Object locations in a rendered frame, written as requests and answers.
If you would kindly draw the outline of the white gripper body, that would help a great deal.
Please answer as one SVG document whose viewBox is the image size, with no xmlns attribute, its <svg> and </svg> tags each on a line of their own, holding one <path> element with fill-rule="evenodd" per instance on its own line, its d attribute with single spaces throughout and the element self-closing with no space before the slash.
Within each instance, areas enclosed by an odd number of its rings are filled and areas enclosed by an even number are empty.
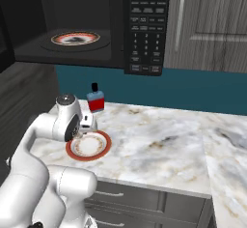
<svg viewBox="0 0 247 228">
<path fill-rule="evenodd" d="M 97 130 L 97 125 L 80 124 L 79 132 L 88 133 Z"/>
</svg>

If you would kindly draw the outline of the red-rimmed white plate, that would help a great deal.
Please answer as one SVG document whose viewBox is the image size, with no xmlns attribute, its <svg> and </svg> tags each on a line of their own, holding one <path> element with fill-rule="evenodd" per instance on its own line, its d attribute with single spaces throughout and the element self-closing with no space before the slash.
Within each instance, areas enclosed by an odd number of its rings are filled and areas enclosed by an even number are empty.
<svg viewBox="0 0 247 228">
<path fill-rule="evenodd" d="M 112 140 L 102 130 L 83 133 L 83 137 L 74 137 L 66 144 L 67 154 L 78 161 L 92 161 L 104 157 L 111 149 Z"/>
</svg>

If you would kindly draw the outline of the black microwave oven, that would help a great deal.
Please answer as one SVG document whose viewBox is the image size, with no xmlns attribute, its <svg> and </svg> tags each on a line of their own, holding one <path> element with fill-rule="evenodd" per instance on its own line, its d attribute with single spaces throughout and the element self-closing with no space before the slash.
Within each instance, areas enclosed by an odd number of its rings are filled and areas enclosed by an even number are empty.
<svg viewBox="0 0 247 228">
<path fill-rule="evenodd" d="M 18 61 L 122 69 L 160 75 L 169 0 L 31 0 L 28 27 L 14 49 Z M 95 43 L 62 46 L 51 41 L 66 32 L 93 32 Z"/>
</svg>

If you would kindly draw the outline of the black microwave door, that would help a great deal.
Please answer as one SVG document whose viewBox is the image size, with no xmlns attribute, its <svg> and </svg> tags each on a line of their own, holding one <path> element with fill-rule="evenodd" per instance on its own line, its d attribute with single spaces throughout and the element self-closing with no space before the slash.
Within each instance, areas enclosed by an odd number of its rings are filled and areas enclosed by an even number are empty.
<svg viewBox="0 0 247 228">
<path fill-rule="evenodd" d="M 14 49 L 0 7 L 0 73 L 15 62 Z"/>
</svg>

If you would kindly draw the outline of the blue and red bottle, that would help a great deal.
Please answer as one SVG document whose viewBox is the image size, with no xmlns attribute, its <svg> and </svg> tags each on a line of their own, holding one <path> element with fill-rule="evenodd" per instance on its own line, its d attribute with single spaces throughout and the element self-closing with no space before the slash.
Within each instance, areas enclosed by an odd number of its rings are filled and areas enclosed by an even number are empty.
<svg viewBox="0 0 247 228">
<path fill-rule="evenodd" d="M 92 84 L 92 92 L 87 95 L 87 102 L 92 112 L 104 109 L 104 94 L 98 89 L 96 82 Z"/>
</svg>

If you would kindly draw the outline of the grey drawer front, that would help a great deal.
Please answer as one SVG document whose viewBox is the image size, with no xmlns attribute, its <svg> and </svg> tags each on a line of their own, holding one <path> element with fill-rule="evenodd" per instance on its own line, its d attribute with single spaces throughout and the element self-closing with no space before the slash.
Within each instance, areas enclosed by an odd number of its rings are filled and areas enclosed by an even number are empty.
<svg viewBox="0 0 247 228">
<path fill-rule="evenodd" d="M 124 228 L 196 228 L 197 226 L 169 218 L 128 212 L 119 209 L 87 204 L 86 210 L 94 219 L 112 223 L 124 223 Z M 97 223 L 98 228 L 116 228 Z"/>
<path fill-rule="evenodd" d="M 109 193 L 123 193 L 123 197 L 111 197 L 95 194 L 89 198 L 90 201 L 105 205 L 114 205 L 121 208 L 133 208 L 139 210 L 147 210 L 154 212 L 163 212 L 162 191 L 142 188 L 130 185 L 119 185 L 99 181 L 97 183 L 97 191 Z"/>
</svg>

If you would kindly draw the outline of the grey base cupboard door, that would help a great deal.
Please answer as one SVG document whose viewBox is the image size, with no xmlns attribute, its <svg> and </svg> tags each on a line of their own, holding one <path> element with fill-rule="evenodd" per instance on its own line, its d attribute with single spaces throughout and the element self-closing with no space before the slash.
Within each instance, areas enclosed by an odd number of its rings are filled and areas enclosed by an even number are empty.
<svg viewBox="0 0 247 228">
<path fill-rule="evenodd" d="M 198 225 L 205 198 L 165 192 L 161 199 L 166 218 Z"/>
</svg>

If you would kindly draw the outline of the grey wooden cupboard door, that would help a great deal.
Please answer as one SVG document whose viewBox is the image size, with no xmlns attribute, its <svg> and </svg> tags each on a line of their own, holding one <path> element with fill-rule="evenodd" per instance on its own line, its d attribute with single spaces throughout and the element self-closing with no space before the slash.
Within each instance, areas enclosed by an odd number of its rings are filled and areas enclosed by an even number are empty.
<svg viewBox="0 0 247 228">
<path fill-rule="evenodd" d="M 170 0 L 164 66 L 247 73 L 247 0 L 185 0 L 175 52 L 179 0 Z"/>
</svg>

